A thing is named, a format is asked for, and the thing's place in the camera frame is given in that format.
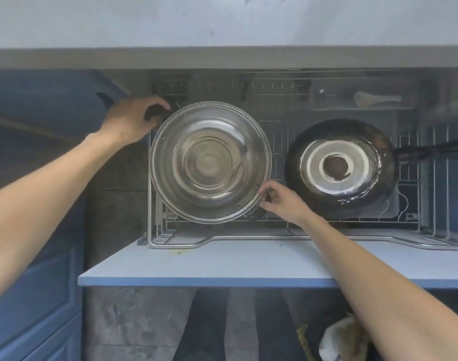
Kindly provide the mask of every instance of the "dark pants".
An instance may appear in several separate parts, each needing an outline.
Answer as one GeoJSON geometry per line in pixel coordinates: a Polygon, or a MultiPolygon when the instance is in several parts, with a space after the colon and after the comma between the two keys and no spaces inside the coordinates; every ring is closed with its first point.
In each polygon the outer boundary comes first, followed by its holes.
{"type": "MultiPolygon", "coordinates": [[[[196,292],[173,361],[224,361],[228,289],[196,292]]],[[[282,292],[257,290],[256,328],[260,361],[306,361],[282,292]]]]}

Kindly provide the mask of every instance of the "tile floor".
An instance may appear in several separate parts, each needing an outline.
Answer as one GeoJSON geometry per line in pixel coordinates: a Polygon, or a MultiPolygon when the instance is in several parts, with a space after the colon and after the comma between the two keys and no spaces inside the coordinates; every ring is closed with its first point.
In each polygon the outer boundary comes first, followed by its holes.
{"type": "MultiPolygon", "coordinates": [[[[86,268],[135,241],[147,225],[147,149],[126,147],[88,187],[86,268]]],[[[184,331],[194,288],[84,289],[86,361],[171,361],[184,331]]],[[[296,325],[345,302],[337,289],[284,291],[296,325]]],[[[458,308],[458,291],[438,291],[458,308]]],[[[256,361],[254,289],[232,289],[226,326],[227,361],[256,361]]]]}

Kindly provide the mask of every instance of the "dish rack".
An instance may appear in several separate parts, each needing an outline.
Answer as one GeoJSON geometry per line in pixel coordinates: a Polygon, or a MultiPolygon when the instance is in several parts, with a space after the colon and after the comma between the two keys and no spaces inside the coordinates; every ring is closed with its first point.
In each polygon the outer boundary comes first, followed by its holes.
{"type": "MultiPolygon", "coordinates": [[[[348,117],[383,126],[397,127],[388,136],[397,147],[440,142],[449,124],[421,127],[418,110],[398,111],[314,111],[309,96],[316,79],[371,79],[394,77],[399,70],[278,70],[278,71],[158,71],[153,90],[171,97],[180,106],[198,101],[224,101],[238,106],[262,127],[271,145],[271,178],[284,184],[284,158],[298,133],[318,121],[348,117]]],[[[148,139],[148,150],[156,132],[148,139]]],[[[417,248],[458,250],[458,234],[449,226],[449,165],[446,175],[437,162],[402,166],[394,195],[369,208],[371,215],[329,220],[353,240],[396,242],[417,248]],[[441,185],[441,177],[446,184],[441,185]],[[446,222],[437,212],[446,210],[446,222]]],[[[197,248],[220,240],[310,240],[298,227],[272,213],[258,221],[235,219],[217,225],[190,222],[173,213],[155,193],[148,175],[148,230],[139,245],[159,249],[197,248]]]]}

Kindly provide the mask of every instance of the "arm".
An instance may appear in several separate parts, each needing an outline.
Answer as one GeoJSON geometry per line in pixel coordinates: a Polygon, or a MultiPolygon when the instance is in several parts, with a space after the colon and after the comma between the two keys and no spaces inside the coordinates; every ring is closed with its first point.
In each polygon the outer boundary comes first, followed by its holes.
{"type": "Polygon", "coordinates": [[[297,224],[320,250],[386,361],[458,360],[458,316],[317,216],[295,192],[268,181],[261,206],[297,224]]]}
{"type": "Polygon", "coordinates": [[[157,123],[143,115],[160,97],[124,100],[107,113],[100,130],[39,170],[0,190],[0,295],[45,245],[88,181],[123,146],[157,123]]]}

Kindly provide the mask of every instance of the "metal bowl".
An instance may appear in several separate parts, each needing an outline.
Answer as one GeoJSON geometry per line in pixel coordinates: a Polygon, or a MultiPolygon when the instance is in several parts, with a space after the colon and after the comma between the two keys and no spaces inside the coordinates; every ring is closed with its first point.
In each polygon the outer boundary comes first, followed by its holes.
{"type": "Polygon", "coordinates": [[[156,192],[188,220],[224,223],[251,211],[271,173],[261,127],[243,110],[217,102],[186,106],[160,127],[149,157],[156,192]]]}

